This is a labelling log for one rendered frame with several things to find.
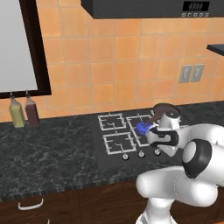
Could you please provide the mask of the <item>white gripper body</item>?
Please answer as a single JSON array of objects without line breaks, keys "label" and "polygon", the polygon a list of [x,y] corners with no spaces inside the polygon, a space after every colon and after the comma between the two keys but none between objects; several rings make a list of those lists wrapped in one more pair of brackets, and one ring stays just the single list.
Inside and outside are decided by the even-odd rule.
[{"label": "white gripper body", "polygon": [[170,146],[170,145],[159,145],[158,148],[166,153],[168,156],[174,156],[178,150],[176,146]]}]

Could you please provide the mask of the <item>dark framed window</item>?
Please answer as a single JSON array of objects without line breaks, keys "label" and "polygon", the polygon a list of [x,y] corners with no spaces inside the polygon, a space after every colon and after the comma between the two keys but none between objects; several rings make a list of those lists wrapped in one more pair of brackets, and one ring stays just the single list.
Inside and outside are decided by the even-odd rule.
[{"label": "dark framed window", "polygon": [[36,0],[0,0],[0,99],[51,95]]}]

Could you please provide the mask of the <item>brown frying pan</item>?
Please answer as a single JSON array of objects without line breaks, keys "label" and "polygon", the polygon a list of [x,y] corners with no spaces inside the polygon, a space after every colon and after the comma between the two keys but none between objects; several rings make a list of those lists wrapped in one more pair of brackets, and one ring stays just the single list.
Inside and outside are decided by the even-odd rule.
[{"label": "brown frying pan", "polygon": [[171,117],[178,117],[180,115],[180,110],[177,106],[170,103],[159,103],[153,107],[154,116],[148,120],[148,123],[154,123],[159,120],[165,113],[171,115]]}]

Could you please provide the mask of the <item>dark red sauce bottle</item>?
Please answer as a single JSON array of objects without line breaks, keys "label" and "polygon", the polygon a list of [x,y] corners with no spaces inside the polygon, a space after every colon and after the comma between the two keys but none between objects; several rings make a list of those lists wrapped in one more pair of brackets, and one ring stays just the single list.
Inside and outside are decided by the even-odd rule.
[{"label": "dark red sauce bottle", "polygon": [[39,124],[39,114],[37,111],[36,102],[32,100],[29,93],[25,94],[26,103],[25,103],[25,112],[27,115],[28,123],[30,126],[37,126]]}]

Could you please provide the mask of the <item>brown wooden drawer front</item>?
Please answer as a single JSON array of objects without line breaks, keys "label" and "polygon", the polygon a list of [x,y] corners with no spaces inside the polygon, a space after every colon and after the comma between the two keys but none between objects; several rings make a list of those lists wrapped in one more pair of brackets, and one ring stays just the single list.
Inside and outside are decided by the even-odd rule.
[{"label": "brown wooden drawer front", "polygon": [[[28,207],[38,204],[41,199],[44,199],[44,204],[40,208],[29,211],[18,210],[18,202],[21,203],[22,207]],[[0,224],[6,224],[8,221],[15,221],[18,219],[46,215],[64,207],[65,205],[66,198],[63,192],[0,202]]]}]

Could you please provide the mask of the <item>black gas hob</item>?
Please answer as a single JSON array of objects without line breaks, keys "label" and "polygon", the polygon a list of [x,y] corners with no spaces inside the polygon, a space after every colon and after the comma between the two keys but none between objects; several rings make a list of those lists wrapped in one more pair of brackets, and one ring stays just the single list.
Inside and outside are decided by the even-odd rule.
[{"label": "black gas hob", "polygon": [[[167,163],[169,161],[173,165],[180,165],[181,150],[177,150],[173,157],[169,157],[163,151],[156,156],[155,149],[150,147],[146,136],[137,132],[137,124],[147,122],[153,114],[151,108],[92,114],[90,124],[98,167],[108,169],[117,166]],[[143,151],[145,157],[140,158],[139,151]],[[128,160],[123,160],[124,153],[129,155]]]}]

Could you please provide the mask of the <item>grey wall socket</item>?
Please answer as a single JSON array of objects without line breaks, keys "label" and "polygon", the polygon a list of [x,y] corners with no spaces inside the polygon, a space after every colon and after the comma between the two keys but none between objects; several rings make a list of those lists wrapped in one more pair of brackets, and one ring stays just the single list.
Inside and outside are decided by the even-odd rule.
[{"label": "grey wall socket", "polygon": [[181,68],[181,73],[180,73],[178,82],[187,83],[190,79],[192,69],[193,69],[192,65],[183,65]]},{"label": "grey wall socket", "polygon": [[204,69],[203,64],[197,64],[193,67],[191,82],[199,82],[200,81],[201,75],[203,73],[203,69]]}]

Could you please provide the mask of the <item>black range hood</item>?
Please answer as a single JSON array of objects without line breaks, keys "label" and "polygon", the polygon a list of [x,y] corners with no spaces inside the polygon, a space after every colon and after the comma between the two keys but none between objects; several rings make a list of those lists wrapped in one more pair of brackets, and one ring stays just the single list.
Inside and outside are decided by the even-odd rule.
[{"label": "black range hood", "polygon": [[92,18],[224,18],[224,0],[80,0]]}]

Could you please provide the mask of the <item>yellow oil bottle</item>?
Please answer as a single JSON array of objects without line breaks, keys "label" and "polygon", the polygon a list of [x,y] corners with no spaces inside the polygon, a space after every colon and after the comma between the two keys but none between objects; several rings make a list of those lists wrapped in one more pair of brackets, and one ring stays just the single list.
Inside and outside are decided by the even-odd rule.
[{"label": "yellow oil bottle", "polygon": [[22,106],[12,93],[10,93],[10,116],[15,128],[22,128],[25,126],[25,116]]}]

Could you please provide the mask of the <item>dark wall cupboard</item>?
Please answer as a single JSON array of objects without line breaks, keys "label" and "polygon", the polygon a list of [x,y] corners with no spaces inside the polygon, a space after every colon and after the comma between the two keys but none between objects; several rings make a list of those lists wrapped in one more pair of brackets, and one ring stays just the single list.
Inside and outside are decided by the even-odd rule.
[{"label": "dark wall cupboard", "polygon": [[210,50],[213,53],[217,53],[221,56],[224,56],[224,44],[208,45],[206,49]]}]

